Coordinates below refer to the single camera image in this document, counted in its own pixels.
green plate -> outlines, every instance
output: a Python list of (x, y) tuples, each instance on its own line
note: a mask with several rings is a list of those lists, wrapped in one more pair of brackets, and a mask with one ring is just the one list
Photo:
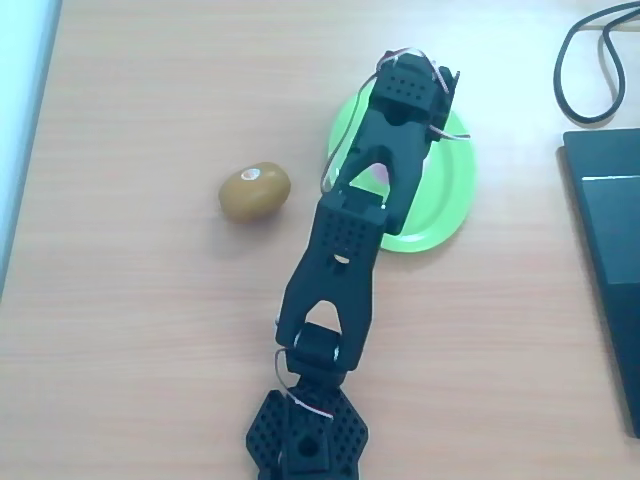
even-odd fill
[[(373, 85), (361, 95), (358, 111), (344, 143), (336, 154), (328, 170), (329, 182), (335, 182), (340, 167), (367, 109)], [(352, 97), (340, 110), (329, 137), (329, 153), (333, 151), (349, 123), (356, 97)], [(466, 133), (467, 130), (455, 114), (451, 112), (445, 130), (452, 134)], [(441, 140), (434, 142), (425, 162), (420, 187), (414, 198), (407, 221), (397, 236), (385, 235), (382, 248), (393, 252), (422, 252), (448, 239), (464, 221), (476, 183), (476, 163), (471, 142)], [(389, 186), (381, 183), (371, 168), (362, 172), (352, 185), (369, 190), (387, 198)]]

laptop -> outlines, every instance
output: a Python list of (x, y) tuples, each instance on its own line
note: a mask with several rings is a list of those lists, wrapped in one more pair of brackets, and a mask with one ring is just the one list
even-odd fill
[(564, 144), (630, 433), (640, 438), (640, 129), (567, 132)]

white wire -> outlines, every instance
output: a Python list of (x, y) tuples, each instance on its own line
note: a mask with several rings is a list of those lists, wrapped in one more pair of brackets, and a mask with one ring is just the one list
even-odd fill
[(278, 368), (278, 357), (280, 357), (280, 354), (282, 352), (285, 352), (286, 350), (287, 350), (286, 348), (279, 348), (278, 350), (276, 350), (276, 355), (275, 355), (276, 377), (278, 377), (278, 381), (280, 382), (280, 385), (282, 385), (287, 395), (291, 397), (291, 400), (293, 400), (293, 402), (296, 405), (300, 405), (305, 410), (309, 410), (310, 412), (315, 413), (316, 415), (320, 415), (322, 417), (328, 418), (329, 420), (333, 421), (333, 415), (323, 410), (314, 408), (311, 405), (303, 402), (298, 397), (296, 397), (293, 393), (291, 393), (291, 390), (289, 389), (289, 387), (287, 387), (287, 385), (284, 383), (284, 380), (280, 376), (280, 369)]
[(469, 135), (468, 133), (463, 133), (462, 135), (453, 135), (452, 133), (447, 133), (444, 130), (440, 130), (439, 128), (434, 127), (433, 125), (429, 125), (429, 129), (432, 132), (435, 132), (438, 135), (440, 135), (441, 138), (446, 138), (447, 140), (470, 140), (471, 139), (471, 135)]

wood grain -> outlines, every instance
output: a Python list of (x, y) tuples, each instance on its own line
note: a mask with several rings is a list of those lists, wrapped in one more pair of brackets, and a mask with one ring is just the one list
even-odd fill
[[(250, 479), (244, 435), (276, 386), (273, 319), (306, 246), (340, 104), (388, 48), (462, 71), (476, 200), (430, 253), (382, 253), (345, 390), (370, 426), (362, 478), (640, 477), (557, 150), (551, 74), (604, 0), (67, 0), (3, 303), (0, 478)], [(565, 65), (610, 95), (597, 32)], [(640, 122), (640, 42), (610, 128)], [(293, 181), (232, 227), (216, 188), (258, 161)]]

